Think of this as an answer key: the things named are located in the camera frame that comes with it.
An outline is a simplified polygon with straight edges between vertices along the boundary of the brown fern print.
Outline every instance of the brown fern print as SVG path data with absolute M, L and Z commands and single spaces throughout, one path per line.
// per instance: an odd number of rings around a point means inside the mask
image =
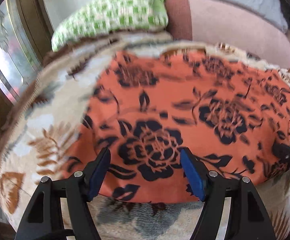
M 282 210 L 279 214 L 279 211 L 277 211 L 275 216 L 273 216 L 273 213 L 270 212 L 270 219 L 274 228 L 276 239 L 284 240 L 289 233 L 289 218 L 286 217 L 286 212 Z
M 0 179 L 0 190 L 5 200 L 4 204 L 10 214 L 14 214 L 19 201 L 19 190 L 21 189 L 23 173 L 5 172 Z
M 58 126 L 50 126 L 49 130 L 42 131 L 43 137 L 30 141 L 28 145 L 35 147 L 37 151 L 38 164 L 36 168 L 37 177 L 58 176 L 58 172 L 64 163 L 64 156 L 69 147 L 76 140 L 75 129 L 68 123 L 60 123 Z

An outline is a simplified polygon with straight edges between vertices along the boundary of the black cable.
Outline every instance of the black cable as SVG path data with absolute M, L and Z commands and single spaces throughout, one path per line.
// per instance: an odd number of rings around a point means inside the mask
M 75 236 L 74 231 L 72 229 L 57 230 L 47 235 L 36 238 L 35 240 L 58 240 L 66 236 Z

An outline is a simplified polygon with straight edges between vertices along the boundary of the silver screw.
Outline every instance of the silver screw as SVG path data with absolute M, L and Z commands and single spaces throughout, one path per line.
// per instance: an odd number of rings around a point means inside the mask
M 250 180 L 250 178 L 249 177 L 243 177 L 243 182 L 245 182 L 245 183 L 249 183 L 251 180 Z
M 76 178 L 82 177 L 82 175 L 83 175 L 83 172 L 82 172 L 82 171 L 76 171 L 76 172 L 74 173 L 74 176 L 75 176 Z
M 49 181 L 49 177 L 44 176 L 44 177 L 42 177 L 42 178 L 40 179 L 40 181 L 41 181 L 42 183 L 46 183 L 47 181 Z
M 216 171 L 210 171 L 208 174 L 214 178 L 218 175 L 218 173 Z

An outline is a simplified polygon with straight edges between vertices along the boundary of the green and white checkered pillow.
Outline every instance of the green and white checkered pillow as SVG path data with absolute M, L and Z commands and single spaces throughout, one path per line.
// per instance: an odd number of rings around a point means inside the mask
M 57 51 L 81 37 L 124 29 L 156 31 L 167 24 L 164 0 L 93 0 L 58 26 L 51 40 L 52 49 Z

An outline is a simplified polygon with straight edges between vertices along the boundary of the orange floral cloth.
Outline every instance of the orange floral cloth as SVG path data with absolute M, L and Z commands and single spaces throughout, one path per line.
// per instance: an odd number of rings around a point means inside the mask
M 272 154 L 275 140 L 290 146 L 290 88 L 277 70 L 198 50 L 160 59 L 122 51 L 97 82 L 64 176 L 108 146 L 111 166 L 100 194 L 138 203 L 194 201 L 182 148 L 208 169 L 256 185 L 287 169 Z

